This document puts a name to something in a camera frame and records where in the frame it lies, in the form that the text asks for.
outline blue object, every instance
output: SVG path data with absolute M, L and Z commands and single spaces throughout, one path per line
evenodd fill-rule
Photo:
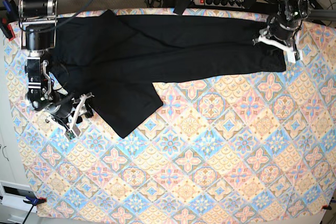
M 12 11 L 12 6 L 8 0 L 3 0 L 2 3 L 4 4 L 6 10 L 10 13 Z
M 26 196 L 26 199 L 28 199 L 28 200 L 24 200 L 23 202 L 26 203 L 26 204 L 33 205 L 33 206 L 37 206 L 37 205 L 40 205 L 40 204 L 46 202 L 46 199 L 43 199 L 43 198 L 38 199 L 38 198 L 33 198 L 33 197 Z

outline red clamp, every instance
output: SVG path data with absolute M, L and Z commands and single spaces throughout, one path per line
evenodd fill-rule
M 9 41 L 15 39 L 15 33 L 13 31 L 13 28 L 11 24 L 7 23 L 7 20 L 5 18 L 0 20 L 0 29 Z

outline metal bracket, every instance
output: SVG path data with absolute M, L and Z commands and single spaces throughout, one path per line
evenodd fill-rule
M 76 107 L 75 113 L 71 119 L 69 129 L 67 130 L 65 136 L 67 137 L 68 140 L 71 140 L 75 137 L 79 137 L 80 135 L 80 130 L 76 126 L 77 119 L 80 115 L 80 112 L 82 111 L 83 106 L 85 106 L 85 102 L 87 99 L 94 97 L 94 95 L 90 92 L 87 94 L 82 94 L 79 98 L 79 103 Z
M 48 90 L 44 93 L 44 98 L 49 99 L 51 94 L 51 78 L 47 73 L 48 61 L 44 60 L 42 63 L 42 72 L 44 77 L 48 80 Z
M 287 53 L 288 61 L 291 63 L 295 63 L 297 60 L 302 59 L 302 52 L 301 50 L 294 50 L 294 47 L 288 47 L 284 44 L 281 44 L 280 42 L 277 42 L 272 39 L 266 38 L 265 34 L 260 35 L 258 38 L 253 40 L 254 44 L 258 42 L 263 42 L 267 45 L 275 46 Z

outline black clamp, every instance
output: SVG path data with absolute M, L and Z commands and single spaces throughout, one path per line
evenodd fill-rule
M 3 4 L 4 7 L 1 8 L 0 10 L 7 11 L 6 13 L 7 18 L 0 18 L 0 29 L 4 33 L 6 38 L 9 41 L 12 41 L 13 39 L 15 39 L 15 34 L 10 23 L 19 20 L 18 7 L 15 4 L 14 0 L 11 1 L 4 0 Z
M 26 196 L 26 199 L 28 199 L 28 200 L 24 200 L 23 201 L 24 203 L 33 205 L 35 207 L 37 205 L 40 205 L 40 204 L 43 204 L 43 203 L 47 202 L 46 198 L 31 198 L 31 197 Z
M 329 205 L 322 206 L 322 209 L 324 210 L 332 210 L 331 203 L 336 203 L 336 200 L 334 200 L 334 197 L 331 198 Z
M 9 41 L 15 39 L 13 28 L 10 24 L 7 23 L 5 18 L 0 19 L 0 29 Z

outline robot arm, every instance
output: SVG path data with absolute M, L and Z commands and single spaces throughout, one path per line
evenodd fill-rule
M 20 0 L 19 25 L 24 32 L 21 48 L 27 49 L 26 75 L 28 92 L 26 101 L 35 111 L 46 111 L 49 121 L 56 122 L 66 130 L 70 140 L 80 135 L 76 123 L 81 116 L 93 116 L 87 99 L 93 95 L 83 94 L 75 99 L 73 94 L 63 95 L 53 89 L 49 75 L 50 49 L 55 46 L 57 25 L 57 0 Z
M 300 59 L 295 36 L 302 21 L 308 17 L 308 0 L 265 0 L 279 5 L 279 11 L 267 18 L 267 27 L 254 43 L 263 42 L 287 52 L 292 62 Z

